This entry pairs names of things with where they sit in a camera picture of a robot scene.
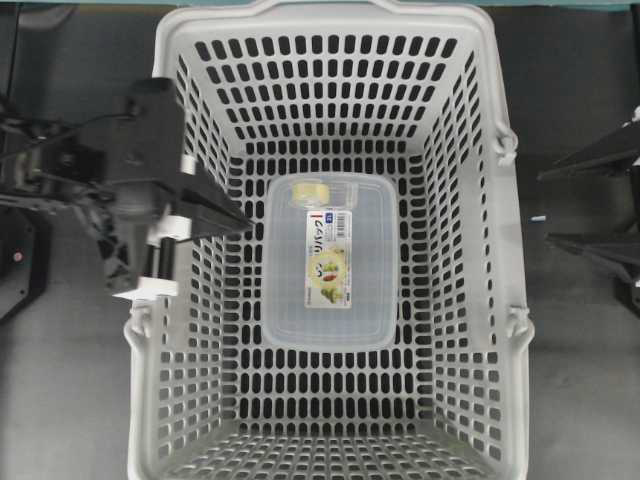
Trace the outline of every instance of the robotic arm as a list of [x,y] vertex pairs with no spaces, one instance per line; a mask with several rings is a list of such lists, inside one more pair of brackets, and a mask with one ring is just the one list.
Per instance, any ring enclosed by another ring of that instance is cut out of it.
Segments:
[[176,242],[252,226],[182,154],[183,128],[167,78],[134,83],[120,113],[80,125],[26,119],[0,105],[0,130],[28,140],[0,157],[0,205],[73,208],[98,244],[107,290],[138,298],[148,279],[172,280]]

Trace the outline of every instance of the basket bottom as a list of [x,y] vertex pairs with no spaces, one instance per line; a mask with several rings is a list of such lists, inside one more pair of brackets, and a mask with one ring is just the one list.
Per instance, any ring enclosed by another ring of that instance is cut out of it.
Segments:
[[428,426],[397,436],[231,433],[171,467],[163,478],[417,480],[495,475],[469,445]]

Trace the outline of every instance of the clear plastic container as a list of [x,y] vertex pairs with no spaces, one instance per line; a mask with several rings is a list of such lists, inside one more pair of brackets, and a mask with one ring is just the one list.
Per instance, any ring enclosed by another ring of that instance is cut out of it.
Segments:
[[[314,173],[271,184],[263,271],[266,340],[318,352],[375,350],[391,342],[397,316],[397,205],[393,184],[381,176]],[[342,244],[331,247],[329,233],[317,230],[324,241],[317,246],[312,217],[324,227],[326,220],[335,224],[349,216],[351,222],[341,226]],[[312,283],[318,258],[342,265],[325,272],[331,288]]]

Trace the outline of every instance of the container lid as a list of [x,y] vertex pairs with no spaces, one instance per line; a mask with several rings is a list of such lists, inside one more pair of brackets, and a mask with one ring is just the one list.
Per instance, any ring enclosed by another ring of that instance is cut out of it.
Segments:
[[376,175],[288,175],[270,185],[262,285],[268,342],[357,352],[392,341],[397,205],[393,184]]

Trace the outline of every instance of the basket handle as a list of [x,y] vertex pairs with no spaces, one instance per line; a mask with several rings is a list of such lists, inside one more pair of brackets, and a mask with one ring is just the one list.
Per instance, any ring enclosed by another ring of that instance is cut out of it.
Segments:
[[150,336],[151,306],[148,302],[131,302],[131,316],[124,325],[124,336],[133,350],[142,352]]
[[507,337],[511,339],[513,349],[519,353],[524,352],[534,335],[535,327],[529,318],[529,309],[510,307],[507,316]]
[[[335,0],[258,0],[247,5],[253,14],[264,12],[277,5],[295,5],[296,3],[338,3]],[[340,0],[340,3],[371,3],[392,13],[400,13],[410,5],[403,5],[395,0]]]
[[498,156],[498,166],[513,165],[518,150],[518,136],[504,122],[497,123],[498,137],[494,143],[494,150]]

